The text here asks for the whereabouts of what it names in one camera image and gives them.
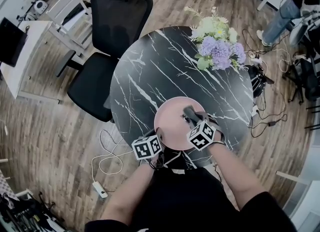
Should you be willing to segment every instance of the flower bouquet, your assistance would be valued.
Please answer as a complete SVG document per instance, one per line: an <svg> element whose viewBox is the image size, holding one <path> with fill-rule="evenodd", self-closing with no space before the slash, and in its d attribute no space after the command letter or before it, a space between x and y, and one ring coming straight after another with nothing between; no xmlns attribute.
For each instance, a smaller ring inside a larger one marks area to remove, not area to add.
<svg viewBox="0 0 320 232"><path fill-rule="evenodd" d="M229 27L228 20L217 16L216 7L212 8L211 17L202 17L200 13L190 7L185 7L194 16L200 18L197 27L190 27L192 30L191 40L197 43L198 59L197 67L205 70L210 66L213 69L232 67L236 71L243 68L246 61L244 47L237 43L238 34L234 28Z"/></svg>

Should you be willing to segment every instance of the black marble tabletop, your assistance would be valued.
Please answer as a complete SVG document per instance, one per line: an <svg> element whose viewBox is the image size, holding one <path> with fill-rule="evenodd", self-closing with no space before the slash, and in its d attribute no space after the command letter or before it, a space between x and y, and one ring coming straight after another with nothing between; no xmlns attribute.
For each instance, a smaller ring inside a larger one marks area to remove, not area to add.
<svg viewBox="0 0 320 232"><path fill-rule="evenodd" d="M189 27L156 30L132 44L113 74L110 106L122 137L131 144L153 128L159 107L168 99L186 96L197 100L221 126L226 144L238 150L248 132L253 107L247 71L197 69L195 44ZM192 169L211 163L207 149L165 149L169 168Z"/></svg>

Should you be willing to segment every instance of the white sneaker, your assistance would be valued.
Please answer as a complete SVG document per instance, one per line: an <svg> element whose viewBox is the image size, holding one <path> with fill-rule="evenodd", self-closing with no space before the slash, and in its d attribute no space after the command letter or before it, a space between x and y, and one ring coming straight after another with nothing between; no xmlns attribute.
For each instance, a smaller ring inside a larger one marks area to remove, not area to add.
<svg viewBox="0 0 320 232"><path fill-rule="evenodd" d="M258 37L259 40L262 41L262 45L264 45L265 47L269 47L269 46L272 46L272 44L267 44L263 41L263 38L262 38L262 34L264 33L264 31L261 31L261 30L257 30L256 32L256 36Z"/></svg>

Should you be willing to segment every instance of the wooden floor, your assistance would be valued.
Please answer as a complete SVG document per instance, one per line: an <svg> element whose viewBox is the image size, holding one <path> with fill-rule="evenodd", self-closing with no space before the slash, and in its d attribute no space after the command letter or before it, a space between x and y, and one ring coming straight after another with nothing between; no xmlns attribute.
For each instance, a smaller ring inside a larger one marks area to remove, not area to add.
<svg viewBox="0 0 320 232"><path fill-rule="evenodd" d="M211 8L216 6L218 13L226 17L239 34L242 29L248 29L255 40L255 31L264 28L274 15L268 6L258 12L258 0L153 0L153 3L142 35L167 26L194 24L192 17L183 12L185 6L191 6L203 15L209 15ZM54 70L68 49L49 33L46 37L47 44L40 47L28 72L31 79L26 80L23 87L34 93L59 98L62 103L54 105L23 98L14 100L5 81L0 82L0 119L6 121L9 130L9 135L5 136L4 127L0 125L0 158L10 159L8 164L1 165L1 169L6 176L12 177L10 184L16 191L26 188L34 193L42 191L46 201L56 202L54 211L66 220L66 224L82 231L85 222L100 217L108 202L108 198L99 198L92 186L91 159L104 153L99 145L99 132L108 130L116 141L121 137L113 124L91 117L67 96L66 89L75 72L69 69L56 78ZM252 40L248 39L248 43L257 48ZM283 43L278 46L281 48L285 48ZM275 172L299 175L310 140L304 127L313 122L307 114L306 103L301 106L297 101L287 104L294 85L281 77L278 63L282 55L283 51L274 51L262 57L268 65L267 75L275 81L273 86L266 88L265 113L279 113L286 106L287 122L267 128L257 139L253 139L248 130L238 153L281 205L294 184L276 177ZM275 119L278 117L270 117L267 121ZM254 134L262 129L263 125L254 130ZM104 142L108 148L113 147L107 136ZM119 147L116 153L124 151L125 147ZM98 164L94 164L96 180L108 191L117 189L138 165L133 154L125 155L122 160L122 172L111 176L97 171ZM120 163L114 159L102 166L108 172L116 172Z"/></svg>

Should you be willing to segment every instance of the jeans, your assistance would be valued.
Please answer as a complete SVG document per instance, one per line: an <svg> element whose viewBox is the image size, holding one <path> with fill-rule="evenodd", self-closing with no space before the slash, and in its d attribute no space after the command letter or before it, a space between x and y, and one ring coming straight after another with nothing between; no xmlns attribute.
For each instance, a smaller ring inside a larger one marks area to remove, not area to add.
<svg viewBox="0 0 320 232"><path fill-rule="evenodd" d="M292 20L297 19L300 16L300 9L295 5L293 0L286 0L286 2L275 14L275 17L273 18L271 23L269 23L264 30L262 34L263 41L269 45L274 44L281 36L281 34L285 31L286 26Z"/></svg>

